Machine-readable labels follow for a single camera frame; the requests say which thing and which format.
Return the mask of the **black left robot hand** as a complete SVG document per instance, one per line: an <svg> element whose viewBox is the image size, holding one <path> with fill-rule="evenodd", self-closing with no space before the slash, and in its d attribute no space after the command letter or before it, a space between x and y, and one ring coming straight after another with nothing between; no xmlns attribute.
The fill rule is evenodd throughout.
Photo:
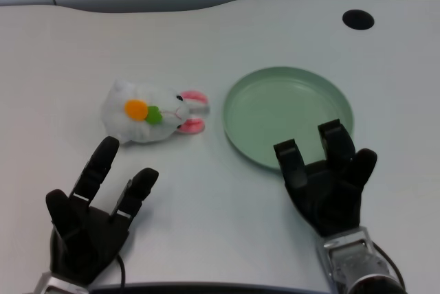
<svg viewBox="0 0 440 294"><path fill-rule="evenodd" d="M128 181L113 211L90 205L108 175L120 142L105 137L83 168L70 194L56 189L45 197L52 219L50 270L81 286L91 284L118 256L133 219L158 179L145 168Z"/></svg>

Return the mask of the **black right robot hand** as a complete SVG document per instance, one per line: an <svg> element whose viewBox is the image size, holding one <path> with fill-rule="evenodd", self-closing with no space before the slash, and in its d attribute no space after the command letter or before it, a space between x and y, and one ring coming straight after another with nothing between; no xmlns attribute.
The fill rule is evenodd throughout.
<svg viewBox="0 0 440 294"><path fill-rule="evenodd" d="M318 126L326 159L306 165L294 139L274 145L287 193L301 216L322 237L360 226L362 192L377 154L359 151L339 120Z"/></svg>

